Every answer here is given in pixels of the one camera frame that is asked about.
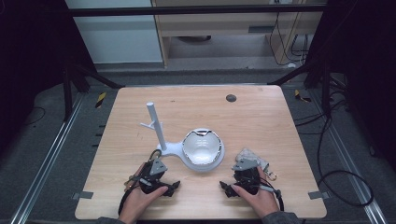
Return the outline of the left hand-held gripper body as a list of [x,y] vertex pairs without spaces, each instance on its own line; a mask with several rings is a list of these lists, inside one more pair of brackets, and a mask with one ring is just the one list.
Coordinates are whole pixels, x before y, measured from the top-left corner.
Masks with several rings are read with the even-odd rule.
[[180,182],[177,181],[173,184],[162,182],[161,178],[166,171],[167,167],[159,158],[147,161],[136,175],[129,177],[129,180],[126,182],[127,189],[124,196],[127,197],[136,187],[141,188],[144,193],[150,194],[156,189],[166,186],[168,190],[163,196],[172,197],[175,190],[178,189]]

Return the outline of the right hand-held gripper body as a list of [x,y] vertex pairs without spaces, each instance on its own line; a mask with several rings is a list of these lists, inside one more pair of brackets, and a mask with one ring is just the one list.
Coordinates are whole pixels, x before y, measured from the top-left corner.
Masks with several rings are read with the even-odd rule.
[[254,195],[259,189],[273,192],[277,198],[281,198],[281,191],[275,189],[270,183],[260,177],[256,161],[241,159],[232,167],[235,185],[243,188],[248,193]]

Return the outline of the grey-white cloth pouch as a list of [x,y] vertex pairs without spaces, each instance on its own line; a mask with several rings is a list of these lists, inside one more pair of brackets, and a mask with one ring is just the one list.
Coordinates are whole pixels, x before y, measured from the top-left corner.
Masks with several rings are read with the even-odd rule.
[[242,159],[255,161],[262,168],[264,172],[268,171],[269,162],[266,161],[265,159],[262,159],[248,148],[243,148],[235,157],[236,161],[241,161]]

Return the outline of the person's right hand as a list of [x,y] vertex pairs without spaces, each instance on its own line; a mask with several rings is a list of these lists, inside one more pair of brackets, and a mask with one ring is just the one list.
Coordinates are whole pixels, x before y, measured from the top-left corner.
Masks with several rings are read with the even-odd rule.
[[232,185],[232,189],[252,207],[259,218],[278,212],[278,204],[273,192],[259,189],[256,194],[250,194],[243,188]]

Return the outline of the person's left hand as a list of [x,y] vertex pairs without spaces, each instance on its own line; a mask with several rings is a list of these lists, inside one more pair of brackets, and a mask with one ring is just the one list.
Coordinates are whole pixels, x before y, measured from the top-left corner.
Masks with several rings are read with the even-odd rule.
[[162,186],[153,192],[146,194],[141,190],[137,181],[130,180],[125,192],[127,197],[122,201],[118,220],[124,224],[135,224],[146,209],[158,198],[160,198],[168,187]]

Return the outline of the white tree stand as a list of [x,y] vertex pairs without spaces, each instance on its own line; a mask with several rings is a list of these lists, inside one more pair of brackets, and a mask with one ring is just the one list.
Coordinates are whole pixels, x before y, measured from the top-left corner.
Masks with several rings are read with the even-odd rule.
[[173,142],[168,142],[165,140],[165,137],[163,135],[163,124],[159,121],[155,104],[152,102],[147,102],[146,107],[148,109],[149,116],[151,118],[151,123],[150,124],[145,124],[141,123],[141,126],[147,127],[151,130],[154,130],[155,133],[157,134],[157,138],[159,140],[159,144],[157,146],[158,149],[160,149],[163,152],[163,156],[176,156],[181,159],[181,161],[184,163],[185,166],[187,166],[189,169],[195,171],[195,172],[210,172],[217,168],[224,156],[225,156],[225,149],[224,149],[224,144],[223,144],[223,157],[220,161],[216,162],[215,164],[208,165],[208,166],[198,166],[198,165],[192,165],[187,158],[184,156],[183,151],[182,151],[182,141],[173,143]]

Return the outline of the grey tape strip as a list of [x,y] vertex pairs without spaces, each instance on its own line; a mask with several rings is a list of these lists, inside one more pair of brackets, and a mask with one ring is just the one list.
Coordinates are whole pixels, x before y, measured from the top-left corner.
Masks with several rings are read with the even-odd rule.
[[93,193],[90,191],[81,191],[81,192],[75,192],[72,195],[73,200],[79,200],[79,199],[91,199],[93,196]]
[[315,199],[329,199],[330,194],[328,192],[321,192],[321,191],[311,191],[308,193],[308,196],[311,200]]

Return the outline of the yellow-black striped tape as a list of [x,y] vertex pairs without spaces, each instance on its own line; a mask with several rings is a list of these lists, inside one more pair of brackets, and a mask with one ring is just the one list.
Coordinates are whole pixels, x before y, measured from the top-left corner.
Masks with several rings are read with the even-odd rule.
[[312,102],[311,98],[303,97],[298,90],[294,90],[294,98],[297,100],[303,101],[303,102],[307,102],[307,103]]
[[103,101],[105,100],[105,98],[106,98],[106,92],[103,91],[103,92],[101,92],[101,93],[99,94],[98,99],[97,99],[97,101],[96,101],[94,107],[95,107],[95,108],[101,107],[101,105],[102,105]]

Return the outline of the black metal stand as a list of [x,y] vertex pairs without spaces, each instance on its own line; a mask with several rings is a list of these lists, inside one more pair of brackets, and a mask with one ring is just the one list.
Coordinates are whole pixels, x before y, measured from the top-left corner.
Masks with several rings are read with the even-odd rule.
[[88,92],[90,89],[90,84],[85,76],[92,77],[112,89],[123,88],[123,85],[100,76],[96,70],[90,70],[81,64],[67,64],[63,70],[64,121],[71,117],[73,111],[71,84],[74,84],[79,92]]
[[307,73],[304,85],[310,89],[321,81],[321,108],[326,117],[331,115],[330,109],[330,63],[326,59],[312,59],[299,68],[294,69],[285,76],[269,82],[269,85],[281,86],[287,81]]

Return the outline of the white cabinet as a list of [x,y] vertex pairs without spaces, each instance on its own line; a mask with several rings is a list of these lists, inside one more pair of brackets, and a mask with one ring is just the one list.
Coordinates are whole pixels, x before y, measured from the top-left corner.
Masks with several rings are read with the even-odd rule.
[[[151,7],[150,0],[65,0],[70,9]],[[75,17],[95,64],[161,63],[163,56],[152,16]]]

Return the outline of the wooden shelf unit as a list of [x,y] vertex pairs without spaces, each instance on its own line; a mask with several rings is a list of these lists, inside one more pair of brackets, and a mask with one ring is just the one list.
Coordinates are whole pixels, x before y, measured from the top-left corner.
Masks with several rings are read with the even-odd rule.
[[[325,4],[327,0],[150,0],[155,7],[300,5]],[[272,12],[238,14],[157,15],[155,21],[162,39],[176,36],[264,34],[277,63],[291,60],[287,54],[297,35],[312,35],[322,13]]]

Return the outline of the black horizontal bar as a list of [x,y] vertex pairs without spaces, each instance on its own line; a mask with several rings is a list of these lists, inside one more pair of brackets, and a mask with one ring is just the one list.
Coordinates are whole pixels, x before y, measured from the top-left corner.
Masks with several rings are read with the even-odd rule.
[[65,14],[73,17],[189,15],[272,12],[319,12],[326,4],[301,5],[246,5],[246,6],[189,6],[189,7],[123,7],[67,9]]

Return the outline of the black curtain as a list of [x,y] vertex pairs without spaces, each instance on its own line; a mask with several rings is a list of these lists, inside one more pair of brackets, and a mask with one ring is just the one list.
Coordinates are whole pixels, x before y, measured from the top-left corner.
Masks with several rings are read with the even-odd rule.
[[95,69],[75,21],[46,14],[65,9],[65,0],[0,0],[0,158],[65,67]]
[[360,125],[396,172],[396,0],[327,0],[308,56],[346,75]]

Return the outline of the metal floor rail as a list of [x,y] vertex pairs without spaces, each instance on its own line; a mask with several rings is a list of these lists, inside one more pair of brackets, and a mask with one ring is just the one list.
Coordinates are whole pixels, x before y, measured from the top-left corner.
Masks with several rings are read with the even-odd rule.
[[[326,115],[325,110],[322,108],[319,93],[317,91],[309,91],[309,93],[318,112],[324,115],[322,118],[324,125],[320,131],[319,147],[321,146],[323,135],[329,135],[331,143],[334,146],[335,153],[343,166],[343,171],[346,172],[347,178],[357,194],[359,204],[362,204],[362,208],[370,222],[372,224],[388,224],[380,206],[375,200],[374,192],[370,190],[369,184],[363,181],[362,173],[357,164],[352,160],[350,154],[347,152],[347,147],[344,144],[340,133],[336,130],[335,126],[331,123],[331,119]],[[320,176],[325,179],[326,175],[322,173],[321,166],[319,165],[319,153],[317,153],[317,158],[318,172]]]
[[59,132],[57,132],[57,135],[53,140],[45,159],[42,161],[32,184],[25,193],[23,200],[13,214],[9,224],[25,224],[78,116],[78,112],[81,109],[84,98],[85,93],[77,94],[76,100],[72,104],[70,116],[62,123],[62,126]]

